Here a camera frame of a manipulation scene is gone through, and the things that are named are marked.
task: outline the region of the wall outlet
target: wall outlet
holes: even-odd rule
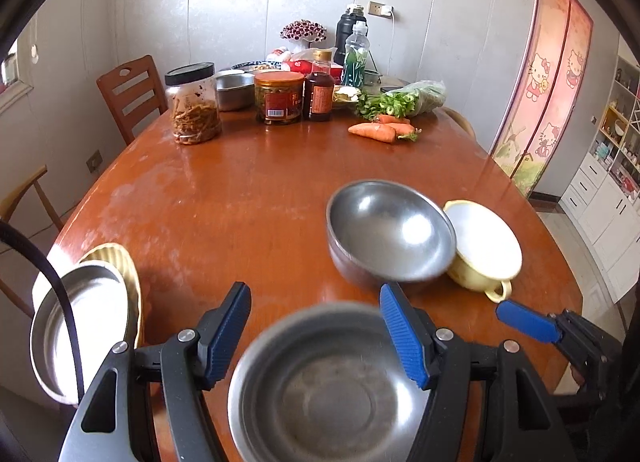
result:
[[[95,150],[94,155],[89,157],[89,160],[86,162],[86,167],[89,168],[89,173],[93,173],[102,164],[102,156],[100,155],[100,150]]]
[[[391,18],[391,15],[383,15],[382,14],[382,6],[386,4],[381,4],[379,2],[369,2],[369,7],[367,8],[367,13],[373,15],[375,17],[383,17],[383,18]]]

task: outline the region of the black thermos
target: black thermos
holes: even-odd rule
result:
[[[353,25],[358,20],[362,20],[364,23],[367,22],[364,17],[364,6],[349,4],[335,29],[335,47],[337,51],[335,51],[334,62],[338,65],[344,65],[344,43],[353,34]]]

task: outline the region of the tile floor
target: tile floor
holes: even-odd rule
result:
[[[634,291],[630,291],[620,300],[619,310],[616,305],[613,305],[598,266],[569,217],[564,213],[556,212],[538,212],[538,216],[558,244],[580,287],[582,315],[622,341],[625,337],[625,325],[621,312],[625,322],[628,323],[636,305]],[[577,385],[567,370],[556,392],[566,394],[575,393],[576,390]]]

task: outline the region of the blue and white bowl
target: blue and white bowl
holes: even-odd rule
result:
[[[236,70],[244,70],[245,72],[260,72],[263,70],[280,69],[281,62],[269,62],[267,60],[256,60],[254,62],[243,62],[242,64],[232,65],[231,68]]]

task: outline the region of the red label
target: red label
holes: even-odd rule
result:
[[[264,111],[267,119],[289,119],[289,113],[298,102],[295,92],[276,92],[265,94]]]
[[[334,87],[314,87],[311,96],[311,113],[327,114],[334,103]]]

